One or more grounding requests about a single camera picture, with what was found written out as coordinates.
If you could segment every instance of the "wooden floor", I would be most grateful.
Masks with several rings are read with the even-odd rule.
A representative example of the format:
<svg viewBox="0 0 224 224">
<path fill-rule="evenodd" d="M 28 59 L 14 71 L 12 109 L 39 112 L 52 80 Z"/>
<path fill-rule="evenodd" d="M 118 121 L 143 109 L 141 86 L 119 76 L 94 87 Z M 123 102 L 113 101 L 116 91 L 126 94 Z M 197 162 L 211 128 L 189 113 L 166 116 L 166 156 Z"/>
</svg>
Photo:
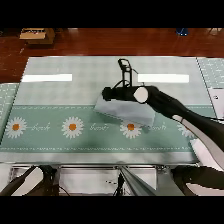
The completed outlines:
<svg viewBox="0 0 224 224">
<path fill-rule="evenodd" d="M 0 37 L 0 83 L 19 82 L 28 57 L 67 55 L 203 56 L 224 58 L 221 28 L 189 28 L 177 36 L 175 28 L 69 28 L 56 33 L 50 46 L 28 46 L 20 29 Z"/>
</svg>

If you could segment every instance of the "cardboard box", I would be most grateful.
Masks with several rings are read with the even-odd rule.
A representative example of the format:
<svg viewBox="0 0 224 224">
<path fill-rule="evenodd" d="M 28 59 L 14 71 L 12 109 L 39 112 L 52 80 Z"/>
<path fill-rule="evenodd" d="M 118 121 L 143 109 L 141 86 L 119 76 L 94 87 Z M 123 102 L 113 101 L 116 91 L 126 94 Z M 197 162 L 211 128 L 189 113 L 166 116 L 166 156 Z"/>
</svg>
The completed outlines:
<svg viewBox="0 0 224 224">
<path fill-rule="evenodd" d="M 53 44 L 55 33 L 53 28 L 23 28 L 20 39 L 26 40 L 28 44 Z"/>
</svg>

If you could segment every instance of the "white daisy print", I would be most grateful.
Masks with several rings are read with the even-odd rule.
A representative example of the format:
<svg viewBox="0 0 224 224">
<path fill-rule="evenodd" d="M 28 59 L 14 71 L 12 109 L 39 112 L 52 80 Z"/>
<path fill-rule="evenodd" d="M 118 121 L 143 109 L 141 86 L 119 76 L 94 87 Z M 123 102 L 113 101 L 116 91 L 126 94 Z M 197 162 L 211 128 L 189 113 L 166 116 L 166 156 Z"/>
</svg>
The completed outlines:
<svg viewBox="0 0 224 224">
<path fill-rule="evenodd" d="M 66 138 L 75 138 L 82 134 L 83 130 L 83 122 L 78 117 L 69 117 L 63 122 L 62 130 L 64 132 L 63 135 L 66 135 Z"/>
<path fill-rule="evenodd" d="M 21 117 L 14 117 L 11 121 L 6 125 L 6 135 L 8 138 L 17 138 L 23 134 L 27 128 L 25 119 Z"/>
<path fill-rule="evenodd" d="M 136 136 L 139 136 L 141 134 L 141 125 L 136 124 L 129 121 L 123 121 L 120 125 L 121 129 L 120 131 L 123 131 L 123 135 L 126 136 L 126 138 L 135 138 Z"/>
<path fill-rule="evenodd" d="M 182 135 L 184 135 L 185 137 L 194 138 L 194 134 L 189 129 L 187 129 L 184 125 L 178 124 L 177 127 L 178 127 L 178 130 L 181 131 Z"/>
</svg>

